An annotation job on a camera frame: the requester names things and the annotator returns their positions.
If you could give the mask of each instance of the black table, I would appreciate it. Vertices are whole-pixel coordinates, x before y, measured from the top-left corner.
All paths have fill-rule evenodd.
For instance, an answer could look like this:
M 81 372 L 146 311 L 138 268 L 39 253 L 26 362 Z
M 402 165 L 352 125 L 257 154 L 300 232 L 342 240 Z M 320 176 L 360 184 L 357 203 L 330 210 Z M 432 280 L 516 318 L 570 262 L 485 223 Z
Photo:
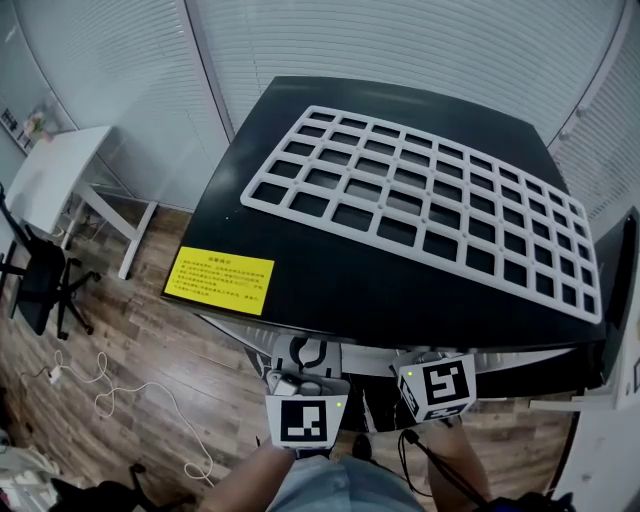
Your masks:
M 279 77 L 220 162 L 182 246 L 275 261 L 261 316 L 168 294 L 192 311 L 286 332 L 390 348 L 518 351 L 604 337 L 592 325 L 357 242 L 269 215 L 240 194 L 310 105 L 370 115 L 465 144 L 567 192 L 534 127 L 459 99 L 382 83 Z

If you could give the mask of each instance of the window blinds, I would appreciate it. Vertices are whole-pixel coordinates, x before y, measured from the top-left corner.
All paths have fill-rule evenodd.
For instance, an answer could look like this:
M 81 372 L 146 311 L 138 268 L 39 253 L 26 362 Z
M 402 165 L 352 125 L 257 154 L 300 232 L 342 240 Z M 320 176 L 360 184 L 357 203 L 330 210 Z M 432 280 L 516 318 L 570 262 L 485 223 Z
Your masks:
M 11 2 L 0 1 L 0 96 L 5 108 L 22 126 L 33 107 L 43 103 L 47 94 L 48 88 L 16 27 Z
M 554 155 L 590 220 L 624 213 L 640 197 L 640 12 L 586 117 Z
M 600 0 L 193 1 L 236 130 L 273 77 L 310 75 L 473 101 L 532 123 L 545 143 L 593 76 L 622 9 Z
M 142 199 L 195 208 L 228 140 L 172 0 L 17 0 L 27 40 L 80 128 Z

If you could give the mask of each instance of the yellow warning label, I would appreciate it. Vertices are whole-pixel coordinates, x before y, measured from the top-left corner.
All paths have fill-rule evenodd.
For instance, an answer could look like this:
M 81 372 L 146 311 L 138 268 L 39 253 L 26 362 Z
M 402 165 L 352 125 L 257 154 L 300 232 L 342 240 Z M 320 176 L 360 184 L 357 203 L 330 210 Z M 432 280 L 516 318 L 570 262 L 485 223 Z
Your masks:
M 260 315 L 273 261 L 182 247 L 165 293 Z

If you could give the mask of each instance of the wooden floor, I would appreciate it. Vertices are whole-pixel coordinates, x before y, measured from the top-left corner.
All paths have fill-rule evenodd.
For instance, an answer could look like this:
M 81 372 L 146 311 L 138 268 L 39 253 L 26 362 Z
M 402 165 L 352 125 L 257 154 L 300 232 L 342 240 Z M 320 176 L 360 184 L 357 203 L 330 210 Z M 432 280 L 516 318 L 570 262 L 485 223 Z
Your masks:
M 123 212 L 136 214 L 131 209 Z M 263 382 L 236 342 L 159 299 L 188 221 L 188 214 L 159 209 L 128 281 L 117 277 L 126 250 L 124 238 L 109 226 L 93 240 L 74 242 L 72 253 L 83 261 L 84 269 L 103 275 L 100 283 L 91 282 L 76 298 L 95 327 L 93 336 L 87 336 L 73 318 L 67 321 L 70 336 L 65 342 L 56 339 L 53 321 L 42 337 L 30 332 L 19 313 L 10 321 L 11 277 L 0 303 L 0 385 L 7 389 L 5 402 L 11 418 L 21 426 L 17 444 L 34 444 L 66 476 L 81 477 L 87 484 L 105 479 L 128 483 L 127 467 L 141 462 L 148 468 L 143 485 L 159 504 L 184 492 L 201 496 L 207 488 L 184 475 L 185 462 L 206 467 L 207 459 L 164 392 L 149 387 L 135 395 L 118 394 L 113 417 L 103 419 L 94 412 L 93 402 L 98 393 L 108 390 L 105 382 L 86 385 L 68 372 L 55 386 L 46 375 L 24 377 L 21 393 L 19 375 L 36 373 L 45 365 L 52 368 L 54 352 L 61 350 L 65 364 L 86 378 L 94 377 L 98 353 L 103 351 L 115 385 L 136 388 L 155 381 L 175 394 L 213 457 L 214 481 L 247 457 L 255 448 L 256 436 L 268 435 Z M 18 251 L 14 262 L 21 264 L 25 259 Z M 526 400 L 482 402 L 476 412 L 465 416 L 495 495 L 517 497 L 543 491 L 557 468 L 570 416 L 530 411 L 526 404 Z M 100 406 L 108 410 L 109 404 Z M 27 423 L 32 435 L 25 428 Z M 341 435 L 339 451 L 348 451 L 351 440 L 349 433 Z M 396 442 L 397 433 L 375 434 L 374 456 L 400 472 Z M 414 484 L 426 489 L 425 458 L 412 452 L 409 466 Z M 430 500 L 423 503 L 434 510 Z

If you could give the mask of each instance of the table leg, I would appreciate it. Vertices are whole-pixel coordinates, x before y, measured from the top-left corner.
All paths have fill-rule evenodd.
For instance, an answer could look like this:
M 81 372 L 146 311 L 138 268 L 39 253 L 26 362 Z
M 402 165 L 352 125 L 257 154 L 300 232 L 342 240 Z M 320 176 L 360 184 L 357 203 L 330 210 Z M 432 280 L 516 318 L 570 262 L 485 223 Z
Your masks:
M 107 203 L 102 197 L 98 195 L 98 193 L 93 190 L 87 183 L 81 182 L 76 187 L 76 192 L 86 201 L 86 203 L 91 206 L 96 212 L 98 212 L 102 217 L 111 224 L 114 228 L 116 228 L 120 233 L 126 236 L 129 240 L 129 248 L 127 249 L 127 253 L 124 256 L 124 260 L 122 262 L 122 266 L 120 267 L 120 271 L 118 272 L 118 277 L 120 279 L 127 279 L 129 276 L 129 269 L 131 268 L 131 263 L 133 263 L 133 258 L 135 257 L 136 251 L 138 250 L 138 246 L 140 245 L 140 241 L 144 236 L 144 232 L 149 225 L 149 221 L 151 220 L 151 216 L 158 206 L 157 202 L 150 202 L 147 205 L 147 209 L 140 220 L 137 228 L 134 228 L 131 224 L 129 224 L 122 216 L 116 212 L 109 203 Z
M 84 210 L 84 205 L 85 205 L 84 199 L 80 199 L 80 204 L 76 208 L 76 211 L 73 213 L 73 218 L 71 219 L 71 222 L 69 223 L 69 227 L 67 228 L 67 232 L 65 233 L 64 238 L 62 240 L 62 249 L 65 251 L 69 249 L 69 244 L 71 242 L 71 238 L 73 237 L 73 230 L 76 227 L 76 224 L 78 223 L 78 221 L 80 220 L 80 215 L 82 214 L 82 210 Z
M 147 209 L 140 219 L 140 224 L 138 224 L 138 229 L 136 232 L 138 233 L 138 238 L 136 240 L 132 240 L 129 243 L 129 248 L 127 249 L 127 253 L 124 255 L 124 260 L 122 262 L 122 266 L 120 267 L 120 272 L 118 272 L 118 277 L 120 279 L 129 279 L 129 269 L 131 268 L 131 264 L 133 263 L 133 258 L 136 255 L 136 251 L 138 250 L 138 246 L 140 245 L 140 241 L 144 235 L 144 232 L 147 230 L 147 226 L 149 225 L 149 221 L 151 220 L 151 216 L 155 211 L 158 203 L 151 202 L 147 205 Z

